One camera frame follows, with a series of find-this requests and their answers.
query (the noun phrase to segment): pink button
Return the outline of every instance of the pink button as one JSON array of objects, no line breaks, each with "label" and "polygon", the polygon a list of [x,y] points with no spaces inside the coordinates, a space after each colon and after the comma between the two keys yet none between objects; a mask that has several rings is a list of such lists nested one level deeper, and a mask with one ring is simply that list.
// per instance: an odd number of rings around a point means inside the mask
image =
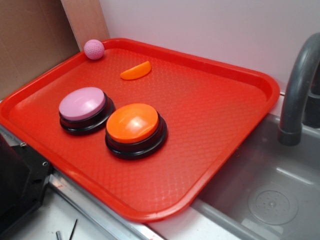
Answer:
[{"label": "pink button", "polygon": [[59,112],[70,121],[80,121],[99,112],[106,102],[104,92],[97,87],[84,87],[68,94],[60,103]]}]

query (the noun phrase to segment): cardboard box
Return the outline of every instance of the cardboard box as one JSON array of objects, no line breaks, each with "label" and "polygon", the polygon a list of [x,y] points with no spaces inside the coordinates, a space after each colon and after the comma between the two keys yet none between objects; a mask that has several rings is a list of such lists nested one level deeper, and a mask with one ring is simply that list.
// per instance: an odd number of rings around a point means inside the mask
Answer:
[{"label": "cardboard box", "polygon": [[60,0],[2,0],[0,13],[0,100],[80,51]]}]

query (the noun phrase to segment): plastic tray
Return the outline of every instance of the plastic tray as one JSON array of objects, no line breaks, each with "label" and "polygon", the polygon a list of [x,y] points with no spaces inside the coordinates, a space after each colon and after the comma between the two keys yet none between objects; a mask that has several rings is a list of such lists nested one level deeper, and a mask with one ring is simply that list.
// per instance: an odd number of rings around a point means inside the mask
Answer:
[{"label": "plastic tray", "polygon": [[[260,72],[133,40],[103,45],[103,58],[80,52],[8,96],[0,124],[123,217],[166,218],[190,205],[276,103],[279,87]],[[120,78],[147,60],[148,75]],[[65,133],[59,104],[84,87],[102,89],[116,108],[153,106],[167,123],[164,146],[144,159],[121,160],[107,149],[104,130]]]}]

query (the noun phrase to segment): tray rim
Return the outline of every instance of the tray rim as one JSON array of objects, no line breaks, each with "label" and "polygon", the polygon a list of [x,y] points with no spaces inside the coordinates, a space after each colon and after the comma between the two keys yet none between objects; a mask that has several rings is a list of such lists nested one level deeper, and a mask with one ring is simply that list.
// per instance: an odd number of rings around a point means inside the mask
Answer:
[{"label": "tray rim", "polygon": [[[138,42],[135,40],[130,40],[126,38],[113,38],[108,39],[102,42],[104,45],[105,50],[107,49],[114,49],[114,48],[121,48],[126,49],[129,51],[132,51],[133,46],[136,48],[139,48],[139,51],[133,51],[137,53],[145,52],[148,56],[154,57],[157,59],[162,60],[168,60],[170,58],[170,62],[178,65],[182,65],[185,67],[193,68],[199,71],[209,72],[212,73],[212,67],[216,70],[219,70],[220,74],[215,74],[218,76],[223,76],[232,80],[233,77],[236,75],[245,75],[247,76],[246,81],[239,81],[243,82],[245,84],[252,85],[254,87],[257,87],[261,89],[264,94],[266,95],[266,103],[263,108],[260,109],[259,113],[255,116],[254,119],[251,119],[249,123],[247,124],[250,126],[250,131],[248,131],[248,128],[246,128],[246,131],[239,133],[236,138],[233,139],[233,141],[229,144],[229,146],[234,145],[233,142],[237,143],[236,146],[239,146],[246,137],[254,130],[254,128],[259,124],[259,122],[265,117],[265,115],[269,112],[269,110],[272,108],[272,106],[277,102],[279,96],[280,96],[280,88],[276,81],[268,76],[265,73],[258,72],[255,70],[231,65],[228,63],[223,63],[207,58],[202,58],[199,56],[190,55],[187,53],[182,53],[170,49],[166,49],[159,46],[150,45],[147,43]],[[44,74],[40,75],[39,77],[35,78],[31,82],[27,83],[23,87],[19,88],[18,90],[11,93],[9,96],[7,96],[2,102],[0,102],[0,124],[3,125],[5,128],[7,128],[10,132],[12,132],[15,136],[20,138],[22,141],[25,141],[30,146],[34,147],[38,152],[40,152],[44,157],[47,159],[58,159],[57,162],[55,162],[56,167],[59,169],[61,166],[59,164],[60,161],[62,161],[62,157],[60,157],[57,153],[49,150],[46,148],[46,146],[43,146],[39,141],[29,135],[27,132],[25,132],[23,129],[21,129],[18,125],[12,123],[9,121],[9,114],[10,109],[12,109],[16,104],[20,103],[25,98],[31,96],[38,90],[42,89],[47,84],[53,82],[56,78],[59,76],[62,76],[66,71],[68,72],[70,69],[74,68],[75,66],[78,66],[82,62],[86,61],[87,57],[83,51],[77,53],[76,55],[72,56],[71,58],[67,59],[66,61],[62,62],[61,64],[55,66],[54,68],[50,69],[49,71],[45,72]],[[235,150],[234,147],[231,147],[231,149],[228,149],[229,154],[223,156],[225,159],[224,162],[230,157],[230,155]],[[73,176],[73,168],[71,164],[68,162],[64,162],[63,166],[65,169],[61,170],[64,174],[66,174],[69,178],[71,178],[73,181],[75,181],[77,184],[79,184],[81,187],[85,188],[88,192],[90,192],[92,195],[94,195],[98,199],[103,199],[103,203],[108,205],[109,207],[116,209],[115,211],[122,215],[123,217],[132,220],[132,221],[138,221],[138,222],[154,222],[161,219],[164,219],[168,216],[171,216],[173,214],[176,214],[183,209],[187,208],[191,202],[194,200],[194,198],[197,196],[197,194],[200,192],[200,190],[192,191],[192,189],[202,189],[206,183],[213,177],[213,175],[219,170],[219,168],[214,168],[214,171],[212,170],[213,166],[211,165],[205,173],[198,179],[198,181],[188,190],[188,192],[174,205],[165,208],[158,212],[140,212],[136,211],[132,208],[128,208],[128,205],[124,204],[123,202],[120,202],[119,200],[115,200],[112,197],[112,193],[108,192],[106,193],[106,190],[103,190],[99,184],[96,182],[84,177],[81,175],[77,175],[77,178]]]}]

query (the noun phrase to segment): gray sink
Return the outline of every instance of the gray sink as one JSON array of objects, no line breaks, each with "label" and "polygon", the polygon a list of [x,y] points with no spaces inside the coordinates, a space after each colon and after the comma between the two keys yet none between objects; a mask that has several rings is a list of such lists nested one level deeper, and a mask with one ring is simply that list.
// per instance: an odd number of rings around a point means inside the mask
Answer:
[{"label": "gray sink", "polygon": [[300,144],[284,146],[278,124],[267,115],[193,207],[242,239],[319,239],[320,133],[304,126]]}]

